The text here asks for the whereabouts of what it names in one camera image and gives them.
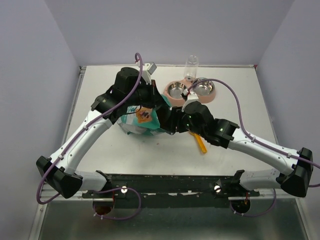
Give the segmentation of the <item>teal dog food bag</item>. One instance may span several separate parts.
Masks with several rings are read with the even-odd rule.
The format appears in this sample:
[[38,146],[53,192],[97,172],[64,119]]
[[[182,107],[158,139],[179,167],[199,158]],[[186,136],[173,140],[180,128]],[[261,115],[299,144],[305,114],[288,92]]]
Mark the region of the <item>teal dog food bag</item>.
[[160,127],[160,120],[156,109],[141,105],[127,107],[125,114],[116,123],[127,135],[156,136],[165,133]]

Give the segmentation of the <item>yellow plastic scoop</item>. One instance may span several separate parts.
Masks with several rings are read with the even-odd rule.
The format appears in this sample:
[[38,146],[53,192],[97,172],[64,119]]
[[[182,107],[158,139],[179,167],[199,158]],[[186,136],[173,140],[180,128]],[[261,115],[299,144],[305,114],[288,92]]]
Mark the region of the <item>yellow plastic scoop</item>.
[[208,151],[207,151],[207,148],[206,148],[206,146],[205,146],[202,138],[201,138],[198,134],[193,133],[193,132],[191,132],[191,131],[189,132],[189,134],[194,137],[194,139],[195,139],[195,141],[196,141],[196,143],[197,143],[197,145],[198,145],[198,148],[199,148],[200,152],[201,152],[203,155],[206,154]]

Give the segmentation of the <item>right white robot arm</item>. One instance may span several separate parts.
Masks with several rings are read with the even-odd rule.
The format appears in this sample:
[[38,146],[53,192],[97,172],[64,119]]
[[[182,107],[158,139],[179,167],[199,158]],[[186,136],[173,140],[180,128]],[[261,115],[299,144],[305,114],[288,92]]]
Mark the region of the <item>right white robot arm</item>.
[[156,114],[161,129],[170,134],[192,132],[213,146],[239,151],[272,166],[265,171],[240,171],[240,176],[230,183],[234,195],[262,188],[282,189],[294,197],[307,195],[313,173],[313,153],[308,148],[289,149],[254,138],[236,123],[214,118],[208,107],[198,101],[185,108],[162,106]]

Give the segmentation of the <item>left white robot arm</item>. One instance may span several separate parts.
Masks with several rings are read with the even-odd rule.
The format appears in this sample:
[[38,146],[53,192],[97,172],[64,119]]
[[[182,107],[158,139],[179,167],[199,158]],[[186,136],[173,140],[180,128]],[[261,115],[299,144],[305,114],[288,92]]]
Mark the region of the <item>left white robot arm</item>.
[[98,140],[121,117],[128,117],[128,109],[137,107],[133,115],[149,113],[160,121],[171,112],[168,99],[161,94],[151,73],[145,68],[136,70],[123,67],[116,74],[114,84],[97,96],[85,119],[71,137],[49,157],[40,156],[36,167],[41,175],[37,192],[44,183],[49,184],[57,195],[66,199],[81,190],[93,190],[99,197],[110,194],[111,185],[99,172],[78,173],[81,160]]

